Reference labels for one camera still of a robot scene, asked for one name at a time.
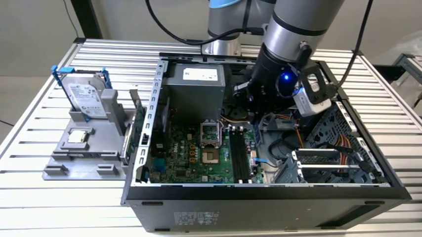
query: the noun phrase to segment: aluminum extrusion table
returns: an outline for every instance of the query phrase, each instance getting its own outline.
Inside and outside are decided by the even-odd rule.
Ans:
[[[244,45],[242,56],[259,46]],[[158,52],[198,54],[177,43],[88,39],[70,46],[58,66],[106,67],[118,103],[133,105],[137,89],[146,104]],[[317,50],[340,79],[351,51]],[[178,233],[202,236],[409,237],[422,235],[422,121],[363,56],[357,56],[343,89],[361,121],[412,196],[412,201],[348,230],[312,232]],[[124,181],[44,181],[41,173],[69,120],[69,103],[49,77],[0,145],[0,236],[145,236],[128,207],[120,207]]]

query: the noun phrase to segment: label on power supply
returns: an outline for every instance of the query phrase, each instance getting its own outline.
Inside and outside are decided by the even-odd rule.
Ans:
[[[86,84],[69,84],[68,88],[80,111],[89,117],[106,117],[94,87]]]
[[[217,71],[209,68],[185,68],[182,69],[182,79],[217,81]]]

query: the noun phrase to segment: wire bundle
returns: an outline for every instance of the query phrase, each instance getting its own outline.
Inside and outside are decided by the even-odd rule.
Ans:
[[[349,140],[343,134],[339,134],[339,136],[336,138],[336,142],[333,145],[351,148]],[[340,157],[339,164],[345,165],[347,164],[347,156],[340,153],[339,157]]]

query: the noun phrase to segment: orange wire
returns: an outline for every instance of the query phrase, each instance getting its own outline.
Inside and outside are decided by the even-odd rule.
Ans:
[[[288,116],[285,116],[285,115],[275,115],[277,118],[280,118],[280,119],[289,119],[289,117]]]
[[[351,148],[349,140],[348,138],[343,135],[345,141],[347,141],[347,147]]]
[[[339,138],[340,138],[340,141],[341,141],[340,146],[343,146],[343,144],[344,144],[344,140],[343,140],[343,135],[341,135],[341,134],[339,134]],[[343,157],[343,154],[340,153],[340,165],[343,165],[343,162],[344,162],[344,157]]]
[[[299,139],[299,146],[300,146],[300,148],[303,148],[303,142],[301,142],[301,137],[299,134],[297,123],[299,123],[299,121],[296,120],[296,124],[295,124],[296,135],[297,135],[297,139]]]

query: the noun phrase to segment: blue drive bracket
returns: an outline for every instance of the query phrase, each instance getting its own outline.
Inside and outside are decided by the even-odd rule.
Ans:
[[[54,78],[54,80],[56,80],[56,82],[57,82],[57,85],[61,87],[61,89],[62,89],[62,91],[64,91],[64,94],[65,94],[65,97],[66,97],[66,99],[68,99],[68,102],[70,103],[70,106],[72,106],[72,111],[76,111],[76,108],[74,108],[74,106],[73,106],[73,104],[72,104],[72,101],[70,101],[70,98],[68,97],[68,93],[66,93],[66,91],[65,91],[65,89],[64,89],[64,87],[62,87],[62,83],[61,83],[61,80],[60,80],[60,77],[61,77],[61,69],[62,68],[60,68],[60,75],[58,75],[58,73],[57,73],[57,65],[53,65],[52,66],[52,68],[50,68],[50,71],[52,71],[52,76],[53,76],[53,78]],[[72,73],[73,71],[74,71],[74,69],[73,68],[69,68],[69,67],[66,67],[65,68],[66,70],[64,70],[64,71],[70,71],[69,73]]]
[[[52,68],[50,68],[50,71],[52,71],[52,76],[57,82],[57,85],[61,87],[62,91],[64,91],[64,94],[65,94],[65,97],[70,103],[70,106],[72,106],[72,111],[76,111],[76,107],[73,106],[72,104],[72,101],[70,101],[70,98],[68,96],[68,93],[65,91],[65,88],[62,86],[62,83],[61,83],[61,80],[60,78],[62,78],[66,74],[72,74],[72,73],[81,73],[81,74],[101,74],[104,76],[104,82],[105,82],[105,88],[106,89],[112,89],[110,87],[110,81],[109,81],[109,74],[108,74],[108,71],[105,70],[105,68],[101,68],[100,71],[85,71],[85,70],[74,70],[73,67],[61,67],[58,70],[57,70],[57,66],[53,65]],[[88,122],[89,121],[89,117],[85,115],[85,121]]]

